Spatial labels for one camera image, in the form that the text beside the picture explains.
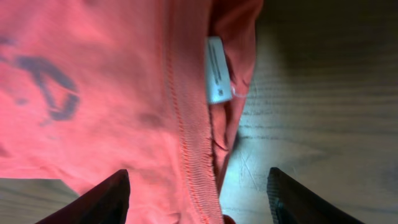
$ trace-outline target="wooden surface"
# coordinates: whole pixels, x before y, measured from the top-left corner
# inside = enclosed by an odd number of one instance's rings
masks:
[[[398,4],[266,0],[257,37],[223,212],[272,223],[277,166],[363,222],[398,223]],[[34,223],[75,198],[59,180],[0,180],[1,223]]]
[[[0,223],[33,224],[77,197],[61,180],[0,179]]]

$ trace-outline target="dark graphic print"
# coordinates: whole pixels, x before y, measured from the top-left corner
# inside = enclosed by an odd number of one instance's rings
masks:
[[[13,46],[15,42],[11,39],[0,36],[0,46]],[[13,62],[0,54],[0,62],[11,64],[19,69],[30,73],[34,84],[40,89],[44,100],[48,106],[49,116],[55,121],[67,121],[72,119],[76,113],[80,98],[76,84],[71,78],[66,76],[58,67],[52,62],[43,57],[18,55]],[[55,97],[47,85],[48,79],[51,78],[55,83],[68,91],[66,100],[61,105],[57,105]],[[18,105],[23,105],[23,102],[17,101]]]

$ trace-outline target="care label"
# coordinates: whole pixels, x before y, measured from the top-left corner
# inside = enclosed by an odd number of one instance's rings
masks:
[[[219,37],[209,37],[205,46],[207,102],[228,101],[232,99],[232,92],[223,43]]]

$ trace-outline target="shirt fabric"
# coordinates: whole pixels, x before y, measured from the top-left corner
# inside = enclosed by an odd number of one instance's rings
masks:
[[[0,1],[0,176],[79,194],[119,169],[127,223],[223,223],[244,97],[209,105],[205,40],[244,96],[261,0]]]

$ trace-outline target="orange t-shirt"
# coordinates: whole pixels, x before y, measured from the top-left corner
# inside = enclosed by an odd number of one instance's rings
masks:
[[[0,176],[82,194],[119,169],[128,223],[223,223],[245,99],[209,105],[205,39],[245,95],[261,0],[0,1]]]

